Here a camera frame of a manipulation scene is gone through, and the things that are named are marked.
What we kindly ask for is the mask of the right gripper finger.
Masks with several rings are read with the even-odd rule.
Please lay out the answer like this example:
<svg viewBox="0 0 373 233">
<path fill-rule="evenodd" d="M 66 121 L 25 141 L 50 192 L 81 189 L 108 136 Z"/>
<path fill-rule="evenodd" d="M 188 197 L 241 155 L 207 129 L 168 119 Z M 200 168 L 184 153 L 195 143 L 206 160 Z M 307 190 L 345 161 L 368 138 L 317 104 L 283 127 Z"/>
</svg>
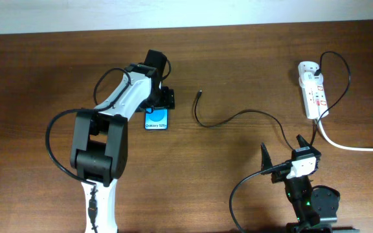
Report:
<svg viewBox="0 0 373 233">
<path fill-rule="evenodd" d="M 297 139 L 297 142 L 299 144 L 299 149 L 300 150 L 302 148 L 306 149 L 306 150 L 311 148 L 311 144 L 309 142 L 307 142 L 302 135 L 297 135 L 296 139 Z"/>
<path fill-rule="evenodd" d="M 262 152 L 262 163 L 261 163 L 262 175 L 267 175 L 271 173 L 269 170 L 273 167 L 272 162 L 271 162 L 271 157 L 264 143 L 261 143 L 260 149 Z"/>
</svg>

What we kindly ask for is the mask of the blue Galaxy smartphone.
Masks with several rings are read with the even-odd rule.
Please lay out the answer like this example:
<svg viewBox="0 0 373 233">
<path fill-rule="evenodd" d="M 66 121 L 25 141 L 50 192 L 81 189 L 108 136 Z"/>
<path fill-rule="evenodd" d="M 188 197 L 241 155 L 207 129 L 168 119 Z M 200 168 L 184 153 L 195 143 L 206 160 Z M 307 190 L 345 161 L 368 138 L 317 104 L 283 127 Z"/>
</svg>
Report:
<svg viewBox="0 0 373 233">
<path fill-rule="evenodd" d="M 168 129 L 168 109 L 147 109 L 145 113 L 145 130 L 167 130 Z"/>
</svg>

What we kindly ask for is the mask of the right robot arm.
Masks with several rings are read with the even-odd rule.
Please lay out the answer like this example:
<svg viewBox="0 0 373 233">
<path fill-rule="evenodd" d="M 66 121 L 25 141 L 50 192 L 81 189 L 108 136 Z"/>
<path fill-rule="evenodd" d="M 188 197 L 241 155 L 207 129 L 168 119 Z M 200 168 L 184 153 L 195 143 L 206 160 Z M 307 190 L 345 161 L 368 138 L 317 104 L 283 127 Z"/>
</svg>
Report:
<svg viewBox="0 0 373 233">
<path fill-rule="evenodd" d="M 276 166 L 262 144 L 262 174 L 270 174 L 272 183 L 285 185 L 286 197 L 297 217 L 296 223 L 286 225 L 287 232 L 331 232 L 337 221 L 340 193 L 328 186 L 311 185 L 309 176 L 318 170 L 321 152 L 301 135 L 297 140 L 299 148 L 292 151 L 290 160 Z"/>
</svg>

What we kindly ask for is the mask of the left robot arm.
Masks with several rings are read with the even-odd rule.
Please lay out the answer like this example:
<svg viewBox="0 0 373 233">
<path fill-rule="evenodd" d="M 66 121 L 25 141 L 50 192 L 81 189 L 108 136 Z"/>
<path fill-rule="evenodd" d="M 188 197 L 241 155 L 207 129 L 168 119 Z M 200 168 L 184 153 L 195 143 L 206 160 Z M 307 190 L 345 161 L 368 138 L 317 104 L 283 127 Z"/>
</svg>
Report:
<svg viewBox="0 0 373 233">
<path fill-rule="evenodd" d="M 170 69 L 168 58 L 149 50 L 142 63 L 123 70 L 119 86 L 102 103 L 75 119 L 71 167 L 85 192 L 86 232 L 118 232 L 115 195 L 128 160 L 128 121 L 136 112 L 146 115 L 174 109 L 174 91 L 162 82 Z"/>
</svg>

